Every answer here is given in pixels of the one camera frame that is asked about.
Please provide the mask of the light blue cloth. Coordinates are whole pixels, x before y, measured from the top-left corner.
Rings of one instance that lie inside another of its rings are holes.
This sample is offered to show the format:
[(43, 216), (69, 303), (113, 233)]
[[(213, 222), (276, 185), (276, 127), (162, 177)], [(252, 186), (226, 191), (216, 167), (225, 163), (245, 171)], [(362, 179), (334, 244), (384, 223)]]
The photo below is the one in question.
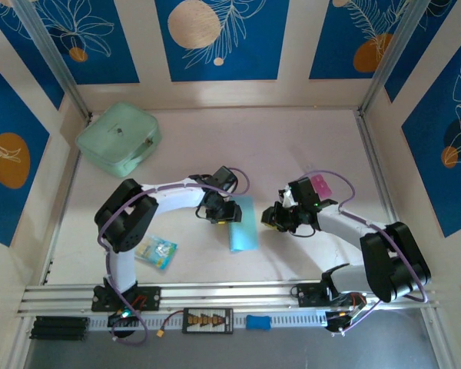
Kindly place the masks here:
[(231, 252), (253, 251), (259, 248), (254, 200), (251, 196), (236, 198), (241, 209), (240, 222), (229, 224), (229, 245)]

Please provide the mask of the pink clear plastic stick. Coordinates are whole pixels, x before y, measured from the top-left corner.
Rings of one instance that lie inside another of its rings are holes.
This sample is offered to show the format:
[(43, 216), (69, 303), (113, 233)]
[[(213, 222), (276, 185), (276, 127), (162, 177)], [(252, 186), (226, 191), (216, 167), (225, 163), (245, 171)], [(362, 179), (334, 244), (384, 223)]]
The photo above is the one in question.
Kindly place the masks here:
[(332, 191), (322, 175), (311, 176), (310, 182), (320, 199), (326, 199), (332, 195)]

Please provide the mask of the blue snack packet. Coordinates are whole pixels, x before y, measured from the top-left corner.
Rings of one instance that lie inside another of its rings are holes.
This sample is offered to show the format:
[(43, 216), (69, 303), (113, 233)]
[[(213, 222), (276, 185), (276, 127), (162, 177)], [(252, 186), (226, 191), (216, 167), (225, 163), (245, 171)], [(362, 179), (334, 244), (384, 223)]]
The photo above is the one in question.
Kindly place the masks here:
[(163, 271), (171, 263), (177, 251), (177, 244), (156, 236), (143, 237), (135, 248), (135, 257)]

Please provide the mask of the blue foam block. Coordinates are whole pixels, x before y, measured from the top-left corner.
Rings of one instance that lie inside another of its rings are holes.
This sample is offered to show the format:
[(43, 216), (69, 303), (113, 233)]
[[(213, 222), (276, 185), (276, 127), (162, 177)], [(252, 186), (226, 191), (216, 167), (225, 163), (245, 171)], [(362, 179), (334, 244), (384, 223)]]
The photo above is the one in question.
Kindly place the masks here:
[(271, 317), (248, 314), (245, 328), (247, 330), (269, 331), (271, 329)]

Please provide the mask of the black power distribution board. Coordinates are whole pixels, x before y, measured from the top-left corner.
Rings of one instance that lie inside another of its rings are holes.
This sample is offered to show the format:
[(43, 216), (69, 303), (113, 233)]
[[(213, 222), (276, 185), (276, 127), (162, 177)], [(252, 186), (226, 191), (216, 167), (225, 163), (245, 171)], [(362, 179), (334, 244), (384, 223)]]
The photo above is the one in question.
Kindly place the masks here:
[(231, 308), (186, 307), (183, 311), (184, 334), (233, 334), (234, 311)]

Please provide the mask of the mint green zipper pouch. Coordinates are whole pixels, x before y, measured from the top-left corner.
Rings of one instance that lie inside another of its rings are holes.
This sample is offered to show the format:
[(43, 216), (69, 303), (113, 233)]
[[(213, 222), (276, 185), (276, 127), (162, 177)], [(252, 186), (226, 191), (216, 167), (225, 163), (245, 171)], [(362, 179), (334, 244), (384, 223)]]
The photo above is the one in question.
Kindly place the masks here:
[(158, 120), (153, 115), (118, 102), (85, 128), (75, 143), (92, 164), (124, 178), (155, 151), (161, 139)]

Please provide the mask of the circuit board with green light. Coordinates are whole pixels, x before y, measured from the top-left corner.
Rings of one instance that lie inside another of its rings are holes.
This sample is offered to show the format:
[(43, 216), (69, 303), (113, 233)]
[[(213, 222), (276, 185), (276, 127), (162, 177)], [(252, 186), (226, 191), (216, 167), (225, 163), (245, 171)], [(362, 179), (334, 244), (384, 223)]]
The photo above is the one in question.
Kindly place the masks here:
[(136, 327), (138, 318), (129, 310), (118, 311), (108, 316), (108, 327)]

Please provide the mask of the black ribbed block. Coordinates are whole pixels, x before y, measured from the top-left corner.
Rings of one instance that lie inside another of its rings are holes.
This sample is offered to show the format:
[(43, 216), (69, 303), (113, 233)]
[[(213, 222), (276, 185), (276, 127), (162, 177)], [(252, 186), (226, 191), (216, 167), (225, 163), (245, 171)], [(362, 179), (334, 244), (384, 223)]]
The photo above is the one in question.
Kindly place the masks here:
[(44, 341), (82, 341), (88, 332), (86, 317), (37, 316), (29, 338)]

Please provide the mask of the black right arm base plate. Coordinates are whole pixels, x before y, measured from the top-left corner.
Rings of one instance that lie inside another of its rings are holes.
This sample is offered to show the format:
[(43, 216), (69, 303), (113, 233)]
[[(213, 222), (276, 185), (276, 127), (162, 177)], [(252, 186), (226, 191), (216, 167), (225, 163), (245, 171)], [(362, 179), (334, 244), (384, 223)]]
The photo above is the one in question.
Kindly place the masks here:
[(300, 308), (364, 308), (366, 298), (358, 292), (333, 292), (324, 282), (296, 284), (290, 289), (290, 295), (297, 299)]

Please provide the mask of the aluminium mounting rail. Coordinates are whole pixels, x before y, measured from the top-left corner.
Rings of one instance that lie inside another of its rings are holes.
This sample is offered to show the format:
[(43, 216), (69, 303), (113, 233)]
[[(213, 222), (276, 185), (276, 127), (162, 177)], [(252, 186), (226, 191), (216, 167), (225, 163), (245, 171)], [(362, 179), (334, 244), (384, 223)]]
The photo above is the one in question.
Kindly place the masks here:
[[(297, 281), (142, 284), (141, 287), (160, 287), (161, 301), (158, 311), (164, 314), (182, 308), (232, 308), (236, 312), (297, 311), (300, 309), (290, 289)], [(89, 284), (60, 284), (27, 286), (18, 306), (17, 315), (33, 317), (82, 316), (112, 314), (94, 312), (91, 303), (94, 286)]]

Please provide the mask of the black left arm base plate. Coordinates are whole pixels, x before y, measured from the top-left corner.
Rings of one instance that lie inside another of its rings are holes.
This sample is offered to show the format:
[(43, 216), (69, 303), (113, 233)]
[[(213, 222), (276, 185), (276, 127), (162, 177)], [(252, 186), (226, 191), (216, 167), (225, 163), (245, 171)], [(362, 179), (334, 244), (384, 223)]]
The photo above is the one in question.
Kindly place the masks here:
[(161, 301), (161, 288), (138, 285), (121, 293), (127, 304), (114, 292), (111, 286), (96, 286), (91, 303), (94, 312), (115, 312), (131, 305), (137, 311), (158, 311)]

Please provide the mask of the aluminium frame post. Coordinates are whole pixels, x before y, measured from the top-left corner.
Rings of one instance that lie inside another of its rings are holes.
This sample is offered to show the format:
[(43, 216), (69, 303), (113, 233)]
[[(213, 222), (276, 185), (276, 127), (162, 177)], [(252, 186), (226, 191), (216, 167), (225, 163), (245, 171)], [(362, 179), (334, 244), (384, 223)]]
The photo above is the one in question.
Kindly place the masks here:
[(10, 0), (10, 2), (16, 15), (23, 24), (31, 40), (34, 42), (35, 47), (40, 52), (62, 90), (70, 98), (71, 103), (76, 108), (80, 116), (83, 117), (86, 122), (89, 122), (91, 119), (91, 112), (85, 104), (85, 101), (77, 88), (77, 84), (68, 69), (68, 66), (65, 64), (61, 53), (49, 35), (40, 16), (35, 11), (33, 4), (29, 0)]
[(430, 0), (410, 0), (408, 2), (406, 13), (400, 19), (400, 23), (393, 34), (384, 56), (381, 58), (377, 70), (373, 74), (369, 88), (358, 108), (361, 118), (366, 117), (366, 113), (391, 75), (408, 41), (415, 32), (420, 19), (423, 17), (429, 2)]

